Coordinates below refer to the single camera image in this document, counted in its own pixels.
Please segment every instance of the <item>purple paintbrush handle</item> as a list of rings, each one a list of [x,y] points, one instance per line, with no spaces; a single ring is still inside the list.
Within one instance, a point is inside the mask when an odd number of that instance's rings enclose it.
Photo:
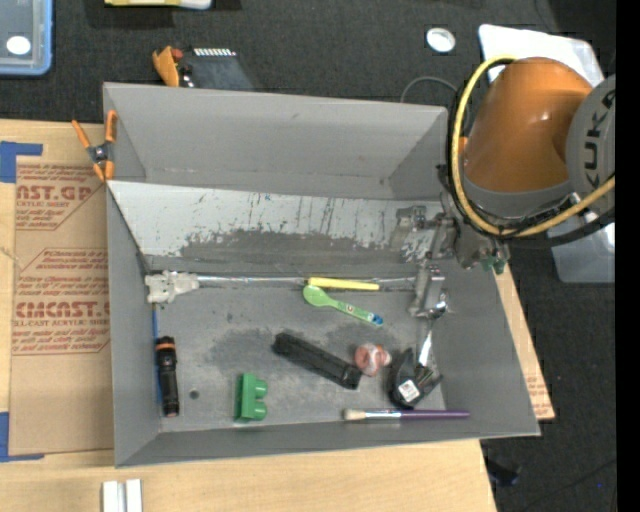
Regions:
[[[402,411],[402,419],[456,419],[468,418],[469,411],[462,409],[428,410],[428,409],[407,409]]]

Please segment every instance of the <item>paintbrush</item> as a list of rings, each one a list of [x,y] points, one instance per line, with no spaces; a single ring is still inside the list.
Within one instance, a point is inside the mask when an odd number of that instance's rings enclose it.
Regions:
[[[468,418],[469,411],[461,409],[345,409],[345,421],[418,419],[451,420]]]

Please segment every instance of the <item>blue plastic container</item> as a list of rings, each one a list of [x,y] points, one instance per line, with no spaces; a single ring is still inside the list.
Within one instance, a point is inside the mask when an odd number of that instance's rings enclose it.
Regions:
[[[53,0],[0,1],[0,75],[41,76],[52,63]]]

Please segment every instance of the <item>yellow cable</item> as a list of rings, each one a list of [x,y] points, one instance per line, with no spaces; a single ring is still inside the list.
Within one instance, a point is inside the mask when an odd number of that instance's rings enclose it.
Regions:
[[[467,85],[460,97],[460,102],[458,104],[458,108],[455,113],[455,119],[453,124],[453,134],[451,137],[451,178],[453,181],[453,186],[456,191],[456,196],[458,198],[458,202],[460,206],[464,210],[464,213],[467,217],[478,227],[486,231],[487,233],[493,235],[510,235],[515,233],[515,229],[501,229],[499,226],[491,224],[484,220],[480,215],[476,213],[476,211],[471,206],[467,195],[465,194],[464,187],[462,186],[462,179],[460,176],[460,167],[459,167],[459,148],[460,148],[460,132],[462,130],[462,121],[464,120],[464,114],[467,108],[467,103],[469,101],[469,97],[475,88],[476,83],[480,79],[480,77],[487,71],[487,69],[495,66],[499,62],[513,62],[516,60],[516,57],[512,55],[497,55],[491,59],[484,61],[478,68],[475,70],[471,78],[467,82]],[[579,203],[573,205],[571,208],[565,210],[564,212],[556,215],[555,217],[548,219],[540,224],[532,226],[520,233],[516,233],[517,237],[531,236],[538,233],[542,233],[547,229],[550,229],[554,226],[557,226],[561,222],[564,222],[572,215],[584,210],[589,205],[593,204],[595,201],[600,199],[603,195],[609,192],[615,186],[615,176],[608,179],[603,185],[598,187],[596,190],[591,192],[586,198],[581,200]]]

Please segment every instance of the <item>black cylinder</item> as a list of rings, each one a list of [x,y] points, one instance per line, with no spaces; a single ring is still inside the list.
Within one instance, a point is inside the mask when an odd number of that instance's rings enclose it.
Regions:
[[[162,395],[162,412],[165,416],[177,416],[180,413],[178,398],[178,378],[176,376],[176,343],[170,336],[156,341],[156,365],[158,381]]]

